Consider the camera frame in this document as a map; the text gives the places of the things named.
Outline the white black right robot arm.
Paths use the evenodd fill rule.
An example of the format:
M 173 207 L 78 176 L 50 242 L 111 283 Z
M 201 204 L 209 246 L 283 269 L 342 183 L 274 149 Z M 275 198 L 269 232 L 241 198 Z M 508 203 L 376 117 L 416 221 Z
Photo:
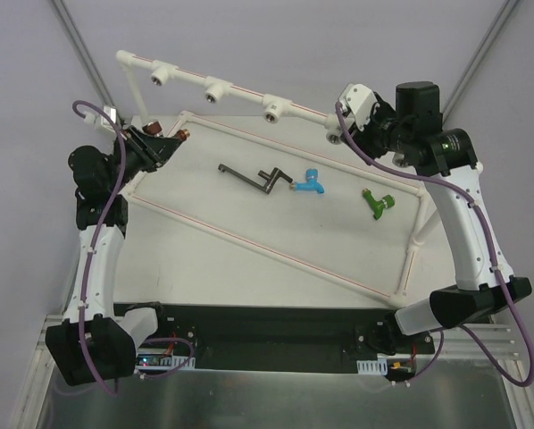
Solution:
M 339 120 L 354 120 L 341 138 L 366 163 L 392 152 L 415 170 L 410 177 L 430 194 L 454 261 L 455 284 L 398 309 L 383 330 L 385 346 L 404 352 L 417 333 L 467 324 L 528 297 L 530 280 L 515 276 L 488 220 L 470 137 L 443 127 L 438 85 L 399 84 L 390 105 L 364 85 L 350 84 L 339 103 Z

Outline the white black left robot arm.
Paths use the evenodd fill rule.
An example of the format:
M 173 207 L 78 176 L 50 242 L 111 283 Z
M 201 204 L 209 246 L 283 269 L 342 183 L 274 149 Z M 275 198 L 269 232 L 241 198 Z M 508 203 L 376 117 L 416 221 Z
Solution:
M 104 154 L 76 148 L 68 158 L 76 184 L 79 265 L 70 302 L 60 324 L 46 331 L 46 346 L 71 387 L 133 374 L 139 347 L 159 348 L 170 337 L 158 302 L 132 305 L 122 319 L 114 313 L 119 255 L 127 234 L 129 203 L 121 190 L 139 173 L 156 172 L 188 139 L 129 126 Z

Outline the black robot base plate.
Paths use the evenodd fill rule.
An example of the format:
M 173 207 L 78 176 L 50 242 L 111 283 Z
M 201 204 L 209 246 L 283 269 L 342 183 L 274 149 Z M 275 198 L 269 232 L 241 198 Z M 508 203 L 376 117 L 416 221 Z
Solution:
M 138 348 L 172 346 L 197 369 L 351 374 L 380 355 L 431 355 L 430 330 L 403 335 L 386 309 L 113 306 L 114 319 L 95 311 L 85 333 L 67 320 L 46 331 L 46 345 L 69 385 L 94 380 L 82 354 L 88 346 L 104 380 L 130 376 Z

